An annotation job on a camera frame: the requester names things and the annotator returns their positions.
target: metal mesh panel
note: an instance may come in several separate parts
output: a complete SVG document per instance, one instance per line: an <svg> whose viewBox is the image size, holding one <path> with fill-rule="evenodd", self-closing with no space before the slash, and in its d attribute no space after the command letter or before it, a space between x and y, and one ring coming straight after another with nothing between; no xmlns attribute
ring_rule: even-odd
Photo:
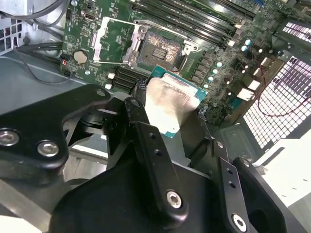
<svg viewBox="0 0 311 233"><path fill-rule="evenodd" d="M0 17L0 55L20 44L25 36L24 31L25 23L21 20Z"/></svg>
<svg viewBox="0 0 311 233"><path fill-rule="evenodd" d="M270 115L283 115L297 108L311 95L311 66L295 57L284 65L263 91L260 108ZM244 115L244 120L261 148L268 142L286 138L311 114L310 101L286 116L265 116L258 109L258 100Z"/></svg>
<svg viewBox="0 0 311 233"><path fill-rule="evenodd" d="M311 29L309 27L288 22L283 31L311 43Z"/></svg>

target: cable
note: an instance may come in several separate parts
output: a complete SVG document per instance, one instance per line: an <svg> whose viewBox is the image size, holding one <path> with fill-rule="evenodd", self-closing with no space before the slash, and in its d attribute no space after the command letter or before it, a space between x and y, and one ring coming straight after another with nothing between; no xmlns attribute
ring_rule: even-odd
<svg viewBox="0 0 311 233"><path fill-rule="evenodd" d="M70 4L70 0L65 0L65 7L63 8L63 10L62 10L62 13L59 15L59 17L53 22L53 23L51 23L51 24L45 24L45 23L42 23L42 22L40 22L40 21L38 21L36 18L34 19L34 22L36 23L36 24L38 24L39 26L42 26L42 27L53 27L53 26L55 26L56 24L58 24L59 23L59 21L62 19L62 17L64 16L64 14L66 13L66 11L67 11L67 9L68 9L68 7L69 7L69 4Z"/></svg>
<svg viewBox="0 0 311 233"><path fill-rule="evenodd" d="M56 0L55 2L53 2L50 6L44 8L41 11L35 12L31 15L25 15L25 16L15 16L12 14L9 14L7 12L3 12L0 11L0 15L3 15L5 17L11 18L11 19L18 19L18 20L33 20L36 18L40 18L42 16L45 16L49 13L51 13L52 11L54 11L57 7L59 7L62 3L64 2L64 0Z"/></svg>
<svg viewBox="0 0 311 233"><path fill-rule="evenodd" d="M263 70L262 70L262 66L260 65L259 67L260 67L260 71L261 71L261 77L262 77L263 83L264 83L264 88L262 89L262 91L261 91L261 92L259 93L259 95L258 95L257 107L258 107L259 111L260 111L264 116L267 116L267 117L284 117L284 116L287 116L287 115L293 113L294 111L296 111L296 110L297 110L298 108L300 108L305 102L307 102L307 101L310 99L310 97L305 98L296 108L290 110L290 111L287 112L287 113L281 114L281 115L271 115L271 114L268 114L268 113L263 112L262 109L261 109L260 106L259 106L259 102L260 102L260 98L261 98L261 95L262 95L263 91L264 91L264 90L266 89L266 87L267 87L267 83L266 83L265 74L263 73Z"/></svg>
<svg viewBox="0 0 311 233"><path fill-rule="evenodd" d="M22 54L16 49L16 47L14 47L13 51L17 53L17 55L19 56L21 62L25 65L25 67L26 67L26 69L27 69L27 72L28 72L29 74L31 74L31 76L32 76L36 81L38 81L38 82L40 82L40 83L43 83L43 84L50 84L50 85L58 85L58 84L63 84L63 83L68 82L68 81L71 80L72 77L73 77L73 72L72 72L72 70L71 70L69 67L67 67L67 68L69 69L69 71L70 71L70 76L69 76L66 80L60 81L60 82L47 82L47 81L43 81L43 80L39 79L39 78L33 73L33 71L30 69L29 65L27 64L27 62L26 62L26 61L24 60L24 58L22 57Z"/></svg>
<svg viewBox="0 0 311 233"><path fill-rule="evenodd" d="M23 45L23 46L17 47L17 50L19 52L53 51L53 50L62 50L62 47L63 47L63 43L41 43L41 44L35 44L35 45Z"/></svg>
<svg viewBox="0 0 311 233"><path fill-rule="evenodd" d="M38 29L40 30L43 30L45 31L46 33L49 33L51 34L52 36L54 36L55 38L59 39L59 40L64 40L64 36L54 30L52 30L51 28L49 27L46 27L46 26L41 26L41 25L38 25Z"/></svg>
<svg viewBox="0 0 311 233"><path fill-rule="evenodd" d="M48 57L48 56L41 54L41 53L31 52L31 51L22 51L22 53L27 54L27 55L32 56L32 57L35 57L35 58L38 58L38 59L41 59L41 60L45 60L45 61L47 61L47 62L49 62L49 63L51 63L57 67L59 67L61 64L59 59L54 58L54 57Z"/></svg>

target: sata port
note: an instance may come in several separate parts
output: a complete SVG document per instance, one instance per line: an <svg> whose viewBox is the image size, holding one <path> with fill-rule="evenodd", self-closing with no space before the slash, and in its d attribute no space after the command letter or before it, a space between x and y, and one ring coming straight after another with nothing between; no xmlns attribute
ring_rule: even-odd
<svg viewBox="0 0 311 233"><path fill-rule="evenodd" d="M89 19L89 20L92 20L92 21L94 21L96 19L96 17L94 15L90 14L90 13L86 13L84 15L84 17Z"/></svg>

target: silver screw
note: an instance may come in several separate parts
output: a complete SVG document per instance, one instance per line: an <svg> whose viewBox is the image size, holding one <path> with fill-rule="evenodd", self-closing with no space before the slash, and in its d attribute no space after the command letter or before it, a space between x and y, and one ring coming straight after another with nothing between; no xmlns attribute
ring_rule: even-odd
<svg viewBox="0 0 311 233"><path fill-rule="evenodd" d="M57 155L59 152L58 146L54 142L51 142L51 141L41 142L38 145L37 150L39 154L46 156L46 157L53 157Z"/></svg>
<svg viewBox="0 0 311 233"><path fill-rule="evenodd" d="M243 159L242 161L243 161L245 166L249 167L249 162L247 160Z"/></svg>
<svg viewBox="0 0 311 233"><path fill-rule="evenodd" d="M77 0L71 0L71 5L72 6L77 6L78 5L78 1Z"/></svg>
<svg viewBox="0 0 311 233"><path fill-rule="evenodd" d="M39 26L38 24L33 23L33 30L34 30L34 31L38 31L38 26Z"/></svg>
<svg viewBox="0 0 311 233"><path fill-rule="evenodd" d="M0 131L0 146L10 147L19 141L19 135L10 130Z"/></svg>
<svg viewBox="0 0 311 233"><path fill-rule="evenodd" d="M220 148L224 148L223 144L220 143L220 142L217 142L217 145L218 145Z"/></svg>
<svg viewBox="0 0 311 233"><path fill-rule="evenodd" d="M241 232L246 232L246 230L247 230L246 223L244 222L244 220L240 216L234 214L234 215L232 215L232 220L234 222L234 225L236 225L236 227Z"/></svg>
<svg viewBox="0 0 311 233"><path fill-rule="evenodd" d="M137 58L136 58L135 56L132 55L132 56L130 57L130 60L129 60L128 65L129 65L130 67L132 67L133 64L136 63L136 60L137 60Z"/></svg>
<svg viewBox="0 0 311 233"><path fill-rule="evenodd" d="M181 198L176 192L173 192L173 191L167 192L166 200L175 209L178 209L181 207L181 203L182 203Z"/></svg>
<svg viewBox="0 0 311 233"><path fill-rule="evenodd" d="M144 29L144 28L140 28L140 33L143 33L143 34L145 34L146 33L146 29Z"/></svg>

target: motherboard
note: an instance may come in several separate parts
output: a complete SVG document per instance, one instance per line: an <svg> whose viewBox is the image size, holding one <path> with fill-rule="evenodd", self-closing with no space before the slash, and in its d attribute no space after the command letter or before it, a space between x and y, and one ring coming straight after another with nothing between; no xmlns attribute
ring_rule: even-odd
<svg viewBox="0 0 311 233"><path fill-rule="evenodd" d="M71 1L61 69L130 93L159 65L207 91L199 108L219 125L248 101L237 86L273 60L272 35L289 17L311 22L280 0Z"/></svg>

